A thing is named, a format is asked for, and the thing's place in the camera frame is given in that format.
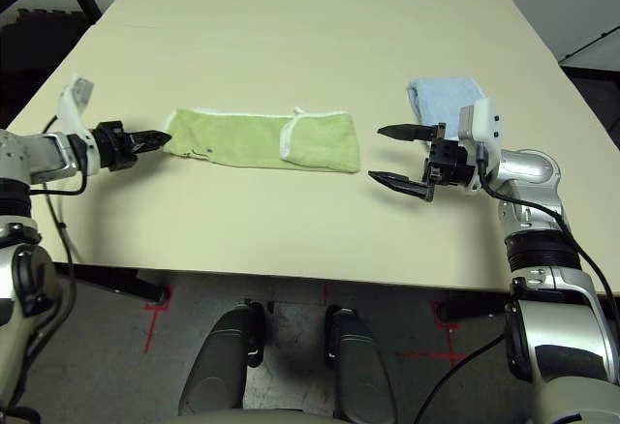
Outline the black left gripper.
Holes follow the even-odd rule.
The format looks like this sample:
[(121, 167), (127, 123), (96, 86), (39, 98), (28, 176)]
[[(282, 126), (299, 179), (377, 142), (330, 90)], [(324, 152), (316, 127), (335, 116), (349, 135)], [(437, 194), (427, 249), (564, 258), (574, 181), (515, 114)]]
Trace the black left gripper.
[(118, 171), (132, 167), (137, 154), (152, 152), (171, 140), (171, 135), (156, 131), (125, 133), (121, 121), (101, 122), (91, 131), (100, 155), (100, 167)]

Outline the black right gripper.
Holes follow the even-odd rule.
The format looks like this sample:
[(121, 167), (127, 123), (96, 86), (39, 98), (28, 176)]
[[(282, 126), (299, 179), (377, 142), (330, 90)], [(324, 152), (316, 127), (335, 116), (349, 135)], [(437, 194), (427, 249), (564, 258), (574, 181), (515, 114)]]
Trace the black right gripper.
[(390, 125), (380, 128), (377, 133), (401, 141), (427, 141), (429, 154), (424, 163), (422, 183), (414, 182), (407, 176), (385, 171), (368, 171), (368, 175), (379, 184), (400, 194), (432, 201), (435, 187), (466, 187), (474, 177), (475, 167), (468, 165), (468, 152), (457, 140), (445, 139), (446, 125), (434, 126), (415, 124)]

